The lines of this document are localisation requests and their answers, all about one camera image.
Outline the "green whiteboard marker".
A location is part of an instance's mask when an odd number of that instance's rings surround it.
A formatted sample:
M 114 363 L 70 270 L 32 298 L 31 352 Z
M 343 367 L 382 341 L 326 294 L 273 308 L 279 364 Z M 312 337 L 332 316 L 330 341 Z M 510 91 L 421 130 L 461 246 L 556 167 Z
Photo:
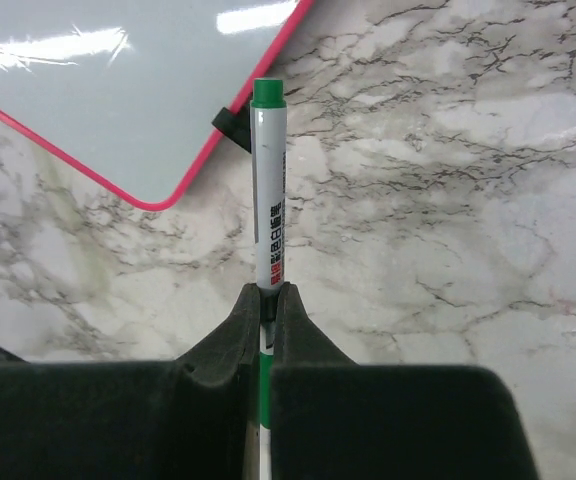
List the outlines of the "green whiteboard marker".
M 284 283 L 287 106 L 283 82 L 257 78 L 250 101 L 259 335 L 259 477 L 270 479 L 270 368 Z

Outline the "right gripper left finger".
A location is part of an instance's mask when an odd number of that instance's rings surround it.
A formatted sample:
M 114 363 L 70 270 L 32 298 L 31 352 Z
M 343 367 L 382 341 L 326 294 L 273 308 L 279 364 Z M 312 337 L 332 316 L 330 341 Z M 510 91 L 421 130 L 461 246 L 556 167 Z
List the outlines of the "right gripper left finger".
M 174 360 L 30 363 L 0 348 L 0 479 L 256 479 L 259 294 Z

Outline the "whiteboard with pink frame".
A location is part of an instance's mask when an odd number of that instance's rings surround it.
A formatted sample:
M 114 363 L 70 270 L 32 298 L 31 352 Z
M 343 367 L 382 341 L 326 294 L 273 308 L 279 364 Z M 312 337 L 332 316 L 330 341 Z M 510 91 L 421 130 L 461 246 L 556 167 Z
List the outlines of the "whiteboard with pink frame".
M 308 1 L 0 1 L 0 121 L 148 211 L 173 205 Z

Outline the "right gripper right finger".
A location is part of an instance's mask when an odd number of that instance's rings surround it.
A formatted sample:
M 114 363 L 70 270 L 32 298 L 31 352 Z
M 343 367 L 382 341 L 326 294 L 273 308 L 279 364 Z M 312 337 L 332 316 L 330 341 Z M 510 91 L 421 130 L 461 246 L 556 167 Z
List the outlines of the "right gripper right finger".
M 279 297 L 270 373 L 276 479 L 534 479 L 514 399 L 469 365 L 361 365 Z

